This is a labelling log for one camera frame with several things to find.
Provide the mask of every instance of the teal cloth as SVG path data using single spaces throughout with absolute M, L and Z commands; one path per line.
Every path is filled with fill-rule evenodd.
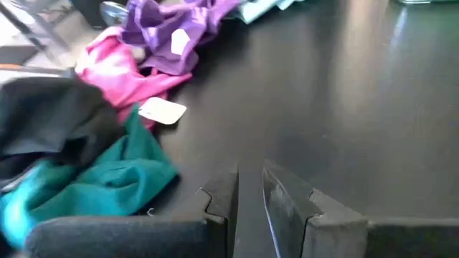
M 253 2 L 242 0 L 242 3 L 237 7 L 236 16 L 244 23 L 250 24 L 274 6 L 278 6 L 283 11 L 294 1 L 304 0 L 255 0 Z
M 2 196 L 1 230 L 9 243 L 22 248 L 39 222 L 59 216 L 130 215 L 169 183 L 176 169 L 142 126 L 137 106 L 125 129 L 77 178 L 75 167 L 42 160 L 17 190 Z

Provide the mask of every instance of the fabric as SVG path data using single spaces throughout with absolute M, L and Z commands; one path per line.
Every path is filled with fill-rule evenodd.
M 159 144 L 141 124 L 138 106 L 117 140 L 82 173 L 74 166 L 41 160 L 3 196 L 1 230 L 22 248 L 41 221 L 59 216 L 127 216 L 150 201 L 177 174 Z
M 7 82 L 0 89 L 0 187 L 42 156 L 87 166 L 123 134 L 96 87 L 55 77 Z
M 196 0 L 161 6 L 154 0 L 131 0 L 121 39 L 148 50 L 141 67 L 182 75 L 198 62 L 195 46 L 213 39 L 221 19 L 239 3 L 240 0 Z
M 166 98 L 166 91 L 191 78 L 160 74 L 156 70 L 144 77 L 137 69 L 131 47 L 118 40 L 122 28 L 110 27 L 102 32 L 79 58 L 75 71 L 81 80 L 99 87 L 103 96 L 118 109 L 123 122 L 132 104 L 144 104 L 150 97 Z M 152 120 L 142 119 L 150 128 Z
M 258 19 L 264 13 L 278 6 L 280 10 L 287 9 L 294 1 L 304 0 L 257 0 L 243 1 L 235 11 L 235 16 L 241 19 L 244 23 L 250 24 Z

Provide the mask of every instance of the clothing tag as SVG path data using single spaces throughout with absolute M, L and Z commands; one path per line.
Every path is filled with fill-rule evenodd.
M 182 55 L 184 53 L 186 44 L 191 40 L 184 29 L 176 29 L 172 32 L 171 52 L 173 54 Z
M 184 105 L 163 100 L 160 97 L 150 97 L 139 108 L 138 114 L 164 125 L 172 125 L 185 113 L 185 110 Z

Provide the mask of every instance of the pink cloth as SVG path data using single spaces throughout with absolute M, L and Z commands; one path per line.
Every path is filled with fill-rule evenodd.
M 179 76 L 160 74 L 156 70 L 148 77 L 139 74 L 131 47 L 118 40 L 121 27 L 103 31 L 79 58 L 75 72 L 83 81 L 99 87 L 104 98 L 118 109 L 118 119 L 123 122 L 131 105 L 144 104 L 150 97 L 166 98 L 171 87 L 191 78 L 191 73 Z M 143 119 L 145 127 L 153 121 Z

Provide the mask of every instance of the black table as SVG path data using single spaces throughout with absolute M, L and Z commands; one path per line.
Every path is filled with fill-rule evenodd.
M 269 158 L 367 216 L 459 217 L 459 5 L 295 3 L 225 21 L 173 100 L 158 139 L 181 180 L 177 207 L 240 165 L 235 257 L 274 257 L 262 201 Z

